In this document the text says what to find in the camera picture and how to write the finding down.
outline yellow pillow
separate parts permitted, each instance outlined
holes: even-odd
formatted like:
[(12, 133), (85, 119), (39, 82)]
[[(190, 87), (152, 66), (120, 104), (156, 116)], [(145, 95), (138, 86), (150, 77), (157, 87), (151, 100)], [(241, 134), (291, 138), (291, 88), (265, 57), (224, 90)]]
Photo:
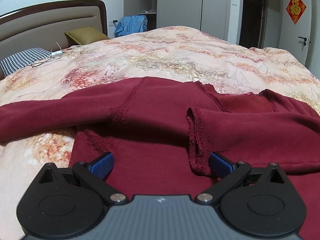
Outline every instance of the yellow pillow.
[(92, 26), (74, 29), (72, 31), (65, 32), (64, 34), (70, 37), (78, 45), (86, 45), (96, 41), (110, 40), (108, 36), (102, 32), (99, 32)]

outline black circular housing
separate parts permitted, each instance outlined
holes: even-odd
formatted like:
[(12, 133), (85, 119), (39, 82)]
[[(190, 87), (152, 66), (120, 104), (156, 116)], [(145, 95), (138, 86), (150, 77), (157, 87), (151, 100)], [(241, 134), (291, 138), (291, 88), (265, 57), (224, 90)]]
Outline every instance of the black circular housing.
[(93, 228), (102, 217), (101, 198), (77, 186), (41, 185), (26, 192), (17, 206), (17, 218), (26, 234), (44, 239), (66, 239)]
[(230, 191), (221, 200), (220, 212), (232, 227), (257, 237), (298, 232), (306, 217), (299, 194), (273, 182)]

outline blue cloth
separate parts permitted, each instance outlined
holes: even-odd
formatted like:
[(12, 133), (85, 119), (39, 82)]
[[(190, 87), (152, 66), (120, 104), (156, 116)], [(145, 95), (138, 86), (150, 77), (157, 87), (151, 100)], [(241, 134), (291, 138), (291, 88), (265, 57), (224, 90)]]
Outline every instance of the blue cloth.
[(142, 33), (147, 30), (148, 20), (145, 15), (123, 17), (116, 26), (115, 36), (125, 36), (131, 33)]

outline chinese fu decoration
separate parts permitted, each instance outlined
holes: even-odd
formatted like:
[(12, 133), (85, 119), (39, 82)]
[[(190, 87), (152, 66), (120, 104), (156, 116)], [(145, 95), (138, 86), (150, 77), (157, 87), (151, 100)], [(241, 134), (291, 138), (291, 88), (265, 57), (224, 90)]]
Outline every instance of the chinese fu decoration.
[(301, 0), (290, 0), (287, 6), (287, 12), (292, 19), (293, 23), (296, 24), (300, 19), (301, 15), (306, 9), (306, 5)]

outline red sweater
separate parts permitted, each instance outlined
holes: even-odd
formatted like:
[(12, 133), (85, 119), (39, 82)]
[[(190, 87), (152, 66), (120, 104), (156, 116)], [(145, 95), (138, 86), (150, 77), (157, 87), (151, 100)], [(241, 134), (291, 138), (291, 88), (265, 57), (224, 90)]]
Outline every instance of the red sweater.
[(70, 166), (111, 151), (108, 183), (133, 194), (191, 194), (215, 182), (213, 151), (253, 166), (276, 162), (304, 199), (301, 230), (320, 228), (317, 186), (320, 117), (306, 103), (270, 90), (258, 95), (218, 94), (212, 85), (161, 78), (131, 78), (72, 92), (62, 99), (0, 107), (0, 141), (77, 125)]

